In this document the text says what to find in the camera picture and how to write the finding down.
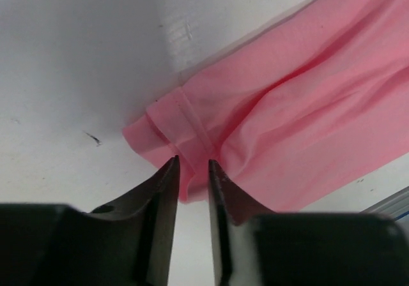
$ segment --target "pink cloth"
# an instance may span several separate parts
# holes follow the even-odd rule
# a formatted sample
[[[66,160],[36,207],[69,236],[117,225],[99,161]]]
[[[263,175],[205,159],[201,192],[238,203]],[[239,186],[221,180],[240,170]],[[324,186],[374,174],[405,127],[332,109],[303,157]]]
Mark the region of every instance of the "pink cloth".
[[[182,201],[205,197],[214,158],[262,204],[299,210],[409,152],[409,0],[316,0],[123,133],[158,167],[180,155]]]

